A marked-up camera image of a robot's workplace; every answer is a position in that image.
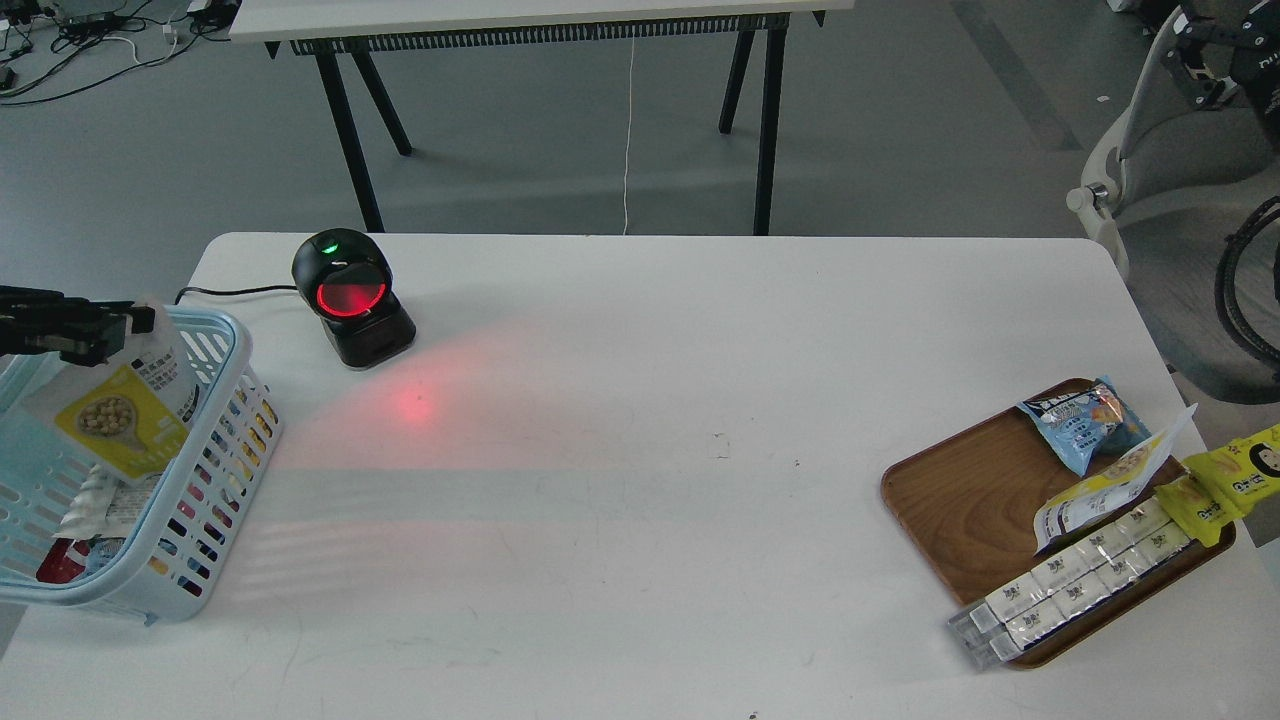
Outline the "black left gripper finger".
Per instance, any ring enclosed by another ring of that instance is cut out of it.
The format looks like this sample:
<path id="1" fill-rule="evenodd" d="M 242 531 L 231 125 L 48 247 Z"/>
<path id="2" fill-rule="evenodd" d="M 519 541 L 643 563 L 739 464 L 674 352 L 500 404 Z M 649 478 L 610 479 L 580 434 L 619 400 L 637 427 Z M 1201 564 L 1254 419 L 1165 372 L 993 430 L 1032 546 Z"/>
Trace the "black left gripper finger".
<path id="1" fill-rule="evenodd" d="M 52 324 L 3 319 L 1 354 L 19 356 L 56 354 L 64 363 L 99 366 L 106 364 L 124 347 L 125 334 L 125 318 Z"/>
<path id="2" fill-rule="evenodd" d="M 18 337 L 115 337 L 154 331 L 156 310 L 131 301 L 90 301 L 54 290 L 1 287 L 3 332 Z"/>

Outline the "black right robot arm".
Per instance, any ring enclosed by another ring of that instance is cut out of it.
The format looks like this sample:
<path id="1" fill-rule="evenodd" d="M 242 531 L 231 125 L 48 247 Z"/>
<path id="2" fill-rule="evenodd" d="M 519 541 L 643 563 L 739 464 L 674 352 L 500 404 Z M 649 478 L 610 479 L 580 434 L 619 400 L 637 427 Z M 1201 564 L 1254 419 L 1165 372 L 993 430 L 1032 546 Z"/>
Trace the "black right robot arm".
<path id="1" fill-rule="evenodd" d="M 1277 122 L 1276 1 L 1244 1 L 1235 10 L 1180 1 L 1172 18 L 1174 46 L 1164 64 L 1190 108 L 1221 109 L 1243 95 L 1261 120 Z"/>

